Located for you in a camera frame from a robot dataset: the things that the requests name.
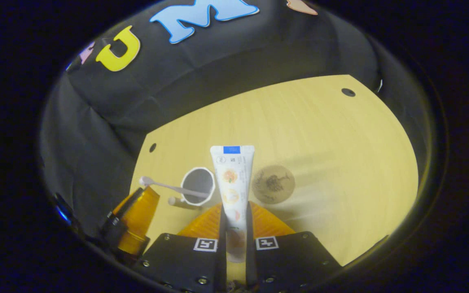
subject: label on tube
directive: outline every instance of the label on tube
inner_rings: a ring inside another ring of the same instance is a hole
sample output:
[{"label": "label on tube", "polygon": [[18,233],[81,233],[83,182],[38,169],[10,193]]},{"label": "label on tube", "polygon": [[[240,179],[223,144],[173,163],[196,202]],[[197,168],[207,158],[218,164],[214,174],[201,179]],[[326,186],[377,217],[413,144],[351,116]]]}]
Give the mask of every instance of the label on tube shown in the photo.
[{"label": "label on tube", "polygon": [[245,261],[247,203],[253,169],[253,145],[212,146],[211,157],[227,216],[227,259]]}]

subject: orange object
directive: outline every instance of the orange object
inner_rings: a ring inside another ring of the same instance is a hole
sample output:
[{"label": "orange object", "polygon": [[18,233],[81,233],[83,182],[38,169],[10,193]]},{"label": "orange object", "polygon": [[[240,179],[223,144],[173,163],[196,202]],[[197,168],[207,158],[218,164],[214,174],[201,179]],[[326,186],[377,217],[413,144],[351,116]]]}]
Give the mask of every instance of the orange object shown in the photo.
[{"label": "orange object", "polygon": [[253,215],[253,239],[296,233],[270,211],[249,201]]},{"label": "orange object", "polygon": [[[116,214],[131,196],[132,194],[125,198],[114,209],[113,213]],[[159,198],[160,195],[148,186],[132,207],[124,214],[122,221],[125,222],[128,231],[121,238],[118,245],[119,249],[133,255],[138,253],[142,243],[145,241],[145,235],[155,214]]]},{"label": "orange object", "polygon": [[186,228],[177,235],[218,239],[220,230],[220,212],[222,211],[222,203],[212,206],[202,215],[196,217]]}]

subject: letter m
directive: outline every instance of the letter m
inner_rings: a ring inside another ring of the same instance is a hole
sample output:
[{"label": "letter m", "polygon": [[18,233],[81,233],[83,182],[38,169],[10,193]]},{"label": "letter m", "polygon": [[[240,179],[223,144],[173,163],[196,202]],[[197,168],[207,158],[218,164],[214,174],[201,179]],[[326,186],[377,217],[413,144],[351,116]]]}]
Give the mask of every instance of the letter m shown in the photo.
[{"label": "letter m", "polygon": [[242,0],[195,0],[193,5],[173,5],[153,15],[150,22],[160,22],[171,34],[169,42],[176,44],[195,32],[181,22],[195,24],[203,28],[210,24],[210,7],[216,10],[215,19],[221,22],[256,14],[258,7],[246,4]]}]

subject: table surface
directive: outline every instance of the table surface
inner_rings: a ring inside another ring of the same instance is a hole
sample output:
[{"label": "table surface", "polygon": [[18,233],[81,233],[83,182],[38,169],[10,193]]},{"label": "table surface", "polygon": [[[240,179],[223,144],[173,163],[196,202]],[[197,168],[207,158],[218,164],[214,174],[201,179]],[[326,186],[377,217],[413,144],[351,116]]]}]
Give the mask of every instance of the table surface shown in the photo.
[{"label": "table surface", "polygon": [[[351,89],[355,96],[342,93]],[[149,148],[156,143],[156,149]],[[212,145],[254,145],[253,176],[281,165],[296,180],[292,196],[264,204],[296,232],[311,231],[340,265],[392,233],[417,195],[415,154],[402,125],[352,76],[294,80],[238,94],[188,113],[146,135],[130,191],[145,175],[180,186],[194,167],[214,173]],[[170,189],[147,232],[176,234],[201,212],[169,206]],[[218,188],[214,200],[220,201]],[[245,263],[228,262],[228,280],[245,280]]]}]

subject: toothpaste tube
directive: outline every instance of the toothpaste tube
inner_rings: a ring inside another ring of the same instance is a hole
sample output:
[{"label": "toothpaste tube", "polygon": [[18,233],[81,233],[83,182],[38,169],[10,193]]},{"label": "toothpaste tube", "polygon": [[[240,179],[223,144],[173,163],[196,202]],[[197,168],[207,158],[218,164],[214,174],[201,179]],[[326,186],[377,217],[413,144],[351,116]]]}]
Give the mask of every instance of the toothpaste tube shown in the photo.
[{"label": "toothpaste tube", "polygon": [[245,261],[247,202],[253,169],[253,145],[212,146],[211,157],[227,217],[227,260]]}]

